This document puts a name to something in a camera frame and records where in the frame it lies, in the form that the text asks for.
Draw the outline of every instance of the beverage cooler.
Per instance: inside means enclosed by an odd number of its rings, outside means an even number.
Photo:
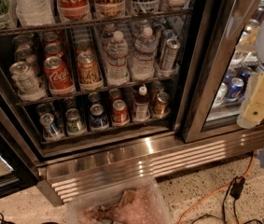
[[[36,185],[57,206],[264,147],[225,82],[264,67],[238,46],[264,0],[29,2],[0,0],[0,198]]]

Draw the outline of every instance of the electrical plug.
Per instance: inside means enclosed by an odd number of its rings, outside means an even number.
[[[243,191],[243,185],[244,185],[245,178],[242,177],[236,177],[235,182],[231,188],[230,195],[235,199],[239,199],[241,197],[242,191]]]

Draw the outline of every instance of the orange extension cord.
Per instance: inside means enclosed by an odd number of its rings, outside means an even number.
[[[254,161],[254,156],[255,156],[255,152],[253,152],[253,155],[252,155],[252,158],[250,160],[250,163],[249,163],[249,166],[247,168],[247,170],[245,171],[245,173],[243,174],[243,177],[246,177],[249,172],[251,171],[252,169],[252,166],[253,166],[253,161]],[[197,205],[201,204],[202,202],[204,202],[206,199],[208,199],[209,197],[215,195],[216,193],[222,191],[222,190],[226,190],[228,187],[229,187],[230,183],[228,183],[227,185],[219,188],[219,189],[216,189],[214,191],[212,191],[211,193],[207,194],[205,197],[203,197],[202,199],[200,199],[199,201],[197,201],[196,203],[194,203],[193,205],[191,205],[189,207],[189,209],[183,213],[183,215],[179,218],[179,221],[178,221],[178,224],[182,224],[182,220],[185,218],[185,216],[191,211],[193,210]]]

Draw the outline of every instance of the refrigerator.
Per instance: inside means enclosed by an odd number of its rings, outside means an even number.
[[[132,10],[133,1],[132,8],[129,1],[125,2],[125,12],[118,17],[98,16],[100,8],[89,0],[89,19],[68,22],[59,18],[53,24],[39,26],[17,22],[16,27],[0,30],[0,161],[7,166],[7,171],[0,173],[0,198],[37,186],[52,205],[58,206],[83,193],[137,177],[168,175],[264,148],[264,120],[249,130],[236,124],[240,99],[214,107],[235,47],[255,12],[264,8],[264,0],[187,0],[182,8],[137,14]],[[155,66],[152,77],[138,80],[130,73],[126,82],[111,83],[104,70],[102,27],[115,23],[130,30],[133,22],[142,20],[165,21],[177,33],[181,41],[177,68],[164,75]],[[74,91],[64,96],[48,92],[37,101],[23,101],[9,73],[14,63],[12,40],[26,34],[39,38],[57,30],[65,33]],[[80,85],[76,70],[75,45],[85,37],[96,49],[103,78],[103,84],[95,90]],[[155,81],[161,82],[170,95],[169,112],[153,116],[151,105],[147,119],[134,119],[132,88],[145,84],[149,90]],[[107,98],[112,89],[122,91],[129,110],[130,122],[122,126],[112,122]],[[108,126],[101,130],[91,128],[88,96],[93,92],[101,94],[108,119]],[[65,129],[61,139],[49,140],[36,107],[58,106],[70,97],[76,99],[86,131],[70,136]],[[63,109],[56,110],[61,113],[62,126]]]

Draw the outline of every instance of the speckled floor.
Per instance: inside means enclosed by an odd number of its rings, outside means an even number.
[[[242,155],[234,159],[208,164],[194,170],[158,178],[160,190],[173,219],[180,216],[195,202],[214,189],[228,184],[233,177],[242,175],[248,167],[250,157]],[[226,191],[221,191],[201,203],[185,216],[183,224],[211,214],[222,217],[222,202]],[[225,202],[229,224],[235,224],[232,197]],[[259,219],[264,223],[264,150],[259,150],[253,167],[246,177],[241,198],[236,203],[239,223]],[[17,224],[41,224],[45,222],[66,223],[66,205],[52,207],[37,188],[30,188],[0,200],[0,212],[5,220]],[[195,224],[223,223],[214,218],[201,219]]]

